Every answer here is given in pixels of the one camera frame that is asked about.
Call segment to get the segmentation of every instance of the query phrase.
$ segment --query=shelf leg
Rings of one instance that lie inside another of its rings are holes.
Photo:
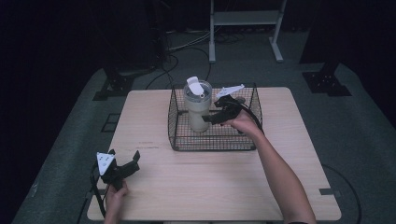
[[[209,40],[209,62],[216,62],[216,48],[215,48],[215,22],[213,15],[215,13],[214,0],[210,1],[210,40]]]
[[[283,57],[282,54],[280,53],[279,47],[277,46],[277,37],[279,36],[279,31],[280,31],[280,26],[282,24],[282,20],[283,20],[283,15],[285,14],[285,7],[286,7],[286,3],[288,2],[288,0],[283,0],[282,2],[282,6],[280,7],[279,10],[279,14],[277,16],[277,21],[276,21],[276,28],[275,28],[275,33],[273,37],[270,37],[270,44],[271,44],[271,48],[273,49],[273,52],[275,54],[276,57],[276,61],[278,63],[283,63]]]

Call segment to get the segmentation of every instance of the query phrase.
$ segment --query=dark background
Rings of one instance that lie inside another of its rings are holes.
[[[166,30],[204,29],[209,1],[160,2]],[[158,66],[163,35],[151,1],[0,1],[0,222],[15,216],[91,75],[104,64]],[[217,1],[225,8],[228,1]],[[278,1],[230,1],[235,9]],[[289,0],[282,30],[311,28],[301,63],[329,54],[351,68],[395,126],[393,1]]]

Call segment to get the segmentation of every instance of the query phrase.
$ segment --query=forearm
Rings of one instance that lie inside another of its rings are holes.
[[[285,222],[315,223],[315,215],[297,175],[276,152],[264,134],[255,132],[251,138],[257,147],[268,184]]]

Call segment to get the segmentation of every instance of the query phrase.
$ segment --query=human arm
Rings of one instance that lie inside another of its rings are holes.
[[[254,142],[268,184],[279,205],[285,223],[293,221],[316,223],[315,214],[299,178],[276,152],[250,115],[241,111],[236,119],[227,120],[223,124],[233,126],[245,133]]]
[[[122,208],[123,197],[129,192],[125,180],[122,181],[122,188],[116,190],[113,185],[108,186],[106,194],[106,216],[105,224],[115,224],[120,220],[120,210]]]

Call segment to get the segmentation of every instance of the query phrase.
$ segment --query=cup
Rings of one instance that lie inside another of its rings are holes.
[[[184,86],[184,104],[189,109],[189,124],[193,131],[202,133],[209,128],[208,122],[204,122],[202,116],[209,115],[209,107],[212,104],[212,86],[203,80],[199,84],[204,89],[201,95],[195,95],[189,85]]]

